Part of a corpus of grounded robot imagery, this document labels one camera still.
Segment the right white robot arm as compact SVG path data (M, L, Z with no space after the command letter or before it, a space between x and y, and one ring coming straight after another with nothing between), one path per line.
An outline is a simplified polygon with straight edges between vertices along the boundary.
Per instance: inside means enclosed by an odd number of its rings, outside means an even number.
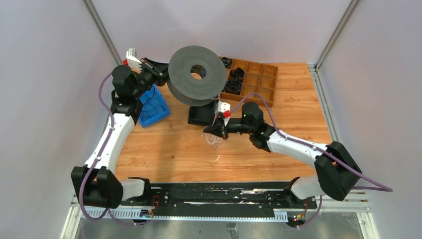
M277 130L264 121L263 111L255 102L244 103L241 110L240 118L229 117L227 110L218 111L204 132L222 139L228 139L230 133L248 134L256 148L287 155L313 167L314 176L296 177L283 189L281 200L288 206L296 208L309 197L323 195L342 201L359 180L353 170L361 170L340 142L315 143Z

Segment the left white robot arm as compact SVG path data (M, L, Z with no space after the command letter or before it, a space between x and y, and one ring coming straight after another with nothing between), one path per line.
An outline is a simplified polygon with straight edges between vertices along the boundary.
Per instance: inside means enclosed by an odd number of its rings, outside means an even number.
M141 115L141 96L168 80L168 64L148 58L128 60L103 79L99 100L108 113L107 126L92 155L71 172L81 208L116 209L130 198L141 206L152 201L149 179L131 177L120 182L114 172L122 147Z

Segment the black cable spool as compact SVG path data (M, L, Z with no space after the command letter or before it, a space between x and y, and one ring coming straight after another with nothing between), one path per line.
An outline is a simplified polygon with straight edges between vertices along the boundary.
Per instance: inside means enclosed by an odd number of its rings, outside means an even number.
M168 64L171 94L181 103L199 107L217 98L227 81L226 68L213 51L197 45L177 50Z

